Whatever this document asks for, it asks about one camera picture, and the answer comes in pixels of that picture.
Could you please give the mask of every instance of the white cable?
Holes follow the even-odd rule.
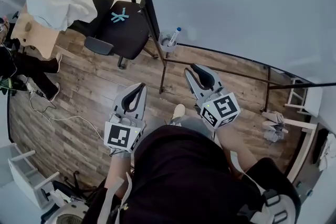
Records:
[[[52,118],[52,117],[47,118],[46,116],[44,116],[43,113],[39,112],[39,111],[36,110],[36,109],[33,109],[31,100],[32,100],[32,98],[33,98],[33,96],[34,96],[34,93],[35,93],[35,92],[33,92],[33,94],[31,95],[31,97],[29,98],[29,104],[30,104],[30,107],[32,108],[33,111],[38,112],[38,113],[41,114],[44,118],[46,118],[47,121],[48,121],[48,123],[49,123],[49,126],[50,126],[50,127],[53,126],[50,120],[54,120],[54,121],[66,121],[66,120],[70,120],[70,119],[73,119],[73,118],[81,118],[82,120],[88,122],[88,123],[92,126],[92,128],[95,130],[95,132],[99,135],[100,139],[102,139],[102,140],[104,141],[104,139],[100,136],[99,132],[98,132],[97,129],[92,125],[92,123],[89,122],[88,120],[84,119],[84,118],[81,117],[81,116],[72,116],[72,117],[69,117],[69,118],[66,118],[66,119],[55,119],[55,118]]]
[[[69,118],[67,118],[67,119],[59,119],[59,120],[58,120],[58,119],[54,119],[54,118],[49,118],[48,121],[49,121],[49,125],[50,125],[50,127],[52,127],[52,124],[51,124],[50,120],[54,120],[54,121],[65,121],[65,120],[70,120],[70,119],[73,119],[73,118],[81,118],[82,120],[88,122],[88,123],[92,126],[92,128],[96,131],[96,133],[99,135],[100,139],[102,139],[102,140],[104,141],[104,139],[100,136],[100,134],[98,133],[97,129],[92,125],[92,123],[89,122],[88,120],[84,119],[84,118],[81,117],[81,116],[72,116],[72,117],[69,117]]]

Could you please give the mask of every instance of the black pants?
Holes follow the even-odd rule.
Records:
[[[48,79],[44,73],[57,73],[58,62],[56,58],[49,61],[41,61],[35,57],[17,53],[14,58],[17,68],[15,75],[25,75],[30,77],[35,84],[51,99],[57,93],[57,87]]]

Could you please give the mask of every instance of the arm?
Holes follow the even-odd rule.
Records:
[[[247,148],[242,138],[231,125],[217,129],[216,134],[223,147],[230,169],[232,162],[229,151],[234,151],[237,153],[238,162],[242,170],[262,188],[274,189],[279,194],[285,194],[293,200],[297,219],[301,208],[300,198],[292,183],[278,169],[274,161],[270,158],[262,158],[257,162],[255,156]],[[236,175],[235,169],[231,169],[231,171]],[[242,180],[250,182],[250,179],[247,178],[247,176],[243,176]]]
[[[223,126],[222,128],[217,129],[216,134],[221,146],[223,147],[231,170],[233,170],[231,168],[233,165],[229,151],[234,151],[237,153],[239,165],[244,172],[247,172],[257,163],[257,159],[248,149],[237,131],[234,130],[232,125]]]
[[[118,153],[112,155],[109,173],[105,182],[105,188],[108,189],[112,187],[116,183],[118,177],[124,179],[124,183],[115,193],[115,195],[120,199],[123,198],[128,187],[126,173],[131,174],[131,154]]]

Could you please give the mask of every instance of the metal stand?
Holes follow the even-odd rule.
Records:
[[[184,62],[184,61],[168,59],[168,53],[166,54],[166,57],[164,57],[163,51],[161,50],[161,47],[160,47],[160,44],[159,44],[158,40],[156,39],[156,34],[155,34],[155,31],[154,31],[151,19],[149,17],[147,7],[146,7],[146,4],[145,4],[144,0],[140,3],[140,8],[141,8],[141,12],[142,12],[142,14],[143,14],[143,16],[146,20],[146,23],[148,25],[148,28],[149,28],[149,31],[150,31],[151,36],[153,38],[153,41],[155,43],[156,49],[159,53],[159,57],[161,59],[161,62],[163,64],[163,72],[162,72],[161,84],[160,84],[160,89],[159,89],[159,93],[161,94],[164,90],[163,82],[164,82],[164,77],[165,77],[165,73],[166,73],[167,63],[168,62],[174,62],[174,63],[180,63],[182,65],[188,65],[188,66],[191,65],[192,63],[191,62]],[[269,91],[270,90],[336,86],[336,82],[316,83],[316,84],[315,83],[301,83],[301,84],[289,84],[289,85],[279,84],[277,82],[274,82],[274,81],[270,80],[271,79],[271,67],[270,66],[268,66],[267,79],[261,79],[261,78],[257,78],[257,77],[253,77],[253,76],[249,76],[249,75],[246,75],[246,74],[233,72],[233,71],[229,71],[229,70],[225,70],[225,69],[221,69],[221,68],[216,68],[216,67],[211,67],[211,66],[207,66],[207,67],[209,67],[213,70],[216,70],[216,71],[229,73],[229,74],[241,76],[241,77],[244,77],[244,78],[254,79],[254,80],[266,83],[267,84],[267,91],[266,91],[265,106],[262,109],[260,109],[261,112],[262,111],[267,111],[268,101],[269,101]]]

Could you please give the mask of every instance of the black office chair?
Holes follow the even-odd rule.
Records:
[[[145,19],[140,13],[139,4],[136,0],[116,1],[93,0],[98,11],[98,16],[90,23],[75,21],[69,28],[82,33],[87,37],[85,47],[101,55],[119,55],[118,67],[124,69],[122,59],[133,60],[142,50],[145,50],[153,58],[156,54],[151,53],[144,46],[149,38],[149,30]],[[112,12],[129,15],[125,21],[113,23]]]

